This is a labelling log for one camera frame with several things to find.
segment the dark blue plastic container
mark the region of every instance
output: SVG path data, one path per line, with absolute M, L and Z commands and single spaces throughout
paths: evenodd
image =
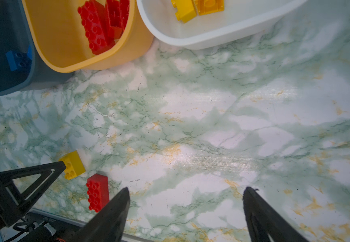
M 30 72 L 11 71 L 5 54 L 10 50 L 27 53 L 29 47 L 32 52 Z M 72 75 L 73 72 L 56 72 L 42 61 L 32 41 L 22 1 L 0 0 L 0 95 L 49 88 Z

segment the marble tabletop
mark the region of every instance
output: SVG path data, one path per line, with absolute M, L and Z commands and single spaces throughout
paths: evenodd
M 86 179 L 130 190 L 125 233 L 250 241 L 246 186 L 310 241 L 350 241 L 350 1 L 309 0 L 272 29 L 0 96 L 0 171 L 78 150 L 36 208 L 90 220 Z M 17 182 L 24 187 L 30 179 Z

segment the white plastic container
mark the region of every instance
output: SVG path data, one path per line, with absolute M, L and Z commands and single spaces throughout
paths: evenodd
M 307 0 L 225 0 L 225 11 L 177 21 L 171 0 L 137 0 L 148 29 L 169 45 L 199 50 L 237 40 L 273 26 Z

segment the yellow container rim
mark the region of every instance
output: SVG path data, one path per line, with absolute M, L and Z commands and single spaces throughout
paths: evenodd
M 129 33 L 131 32 L 132 25 L 135 22 L 134 20 L 136 18 L 136 14 L 139 14 L 136 0 L 130 0 L 129 1 L 129 17 L 128 17 L 128 21 L 127 21 L 127 26 L 125 27 L 124 33 L 121 36 L 121 38 L 118 40 L 118 42 L 110 50 L 107 50 L 104 53 L 101 53 L 97 56 L 93 56 L 87 60 L 78 62 L 74 65 L 69 65 L 66 67 L 58 67 L 58 66 L 53 65 L 50 61 L 48 61 L 47 58 L 42 53 L 42 50 L 40 49 L 40 47 L 38 45 L 37 36 L 35 35 L 31 19 L 29 17 L 30 15 L 28 14 L 28 9 L 27 9 L 27 5 L 26 5 L 25 0 L 22 0 L 22 3 L 23 3 L 23 7 L 24 7 L 24 12 L 25 12 L 26 17 L 27 17 L 28 26 L 30 27 L 31 35 L 32 35 L 32 38 L 34 40 L 34 44 L 35 44 L 36 50 L 38 51 L 38 54 L 41 56 L 42 60 L 46 63 L 46 65 L 48 65 L 51 69 L 53 69 L 57 72 L 62 72 L 62 73 L 69 73 L 69 72 L 73 72 L 76 70 L 84 69 L 85 67 L 87 67 L 89 65 L 93 65 L 95 63 L 98 63 L 98 62 L 105 60 L 106 58 L 113 56 L 117 51 L 119 51 L 121 48 L 123 48 L 126 41 L 130 38 Z

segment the yellow bin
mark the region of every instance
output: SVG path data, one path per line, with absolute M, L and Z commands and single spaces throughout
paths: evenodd
M 97 0 L 105 5 L 105 0 Z M 85 0 L 22 0 L 35 47 L 43 61 L 57 72 L 103 70 L 142 56 L 153 35 L 140 17 L 136 0 L 130 0 L 125 31 L 116 45 L 93 55 L 77 8 Z

